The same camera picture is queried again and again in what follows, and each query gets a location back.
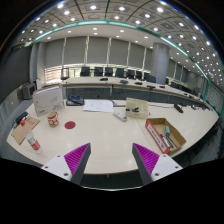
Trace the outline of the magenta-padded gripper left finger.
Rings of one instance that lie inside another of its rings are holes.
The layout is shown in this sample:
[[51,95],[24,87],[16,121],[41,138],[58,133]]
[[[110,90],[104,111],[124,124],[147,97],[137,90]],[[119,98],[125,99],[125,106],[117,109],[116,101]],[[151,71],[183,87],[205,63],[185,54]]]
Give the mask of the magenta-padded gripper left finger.
[[57,155],[42,169],[79,185],[91,154],[91,144],[84,144],[65,155]]

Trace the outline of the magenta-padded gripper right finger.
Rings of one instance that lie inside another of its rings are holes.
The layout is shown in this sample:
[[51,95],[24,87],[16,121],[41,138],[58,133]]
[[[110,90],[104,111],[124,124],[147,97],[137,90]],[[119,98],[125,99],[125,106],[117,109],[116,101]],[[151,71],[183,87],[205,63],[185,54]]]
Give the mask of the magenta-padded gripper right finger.
[[132,154],[144,185],[182,169],[182,167],[167,154],[158,155],[137,143],[132,145]]

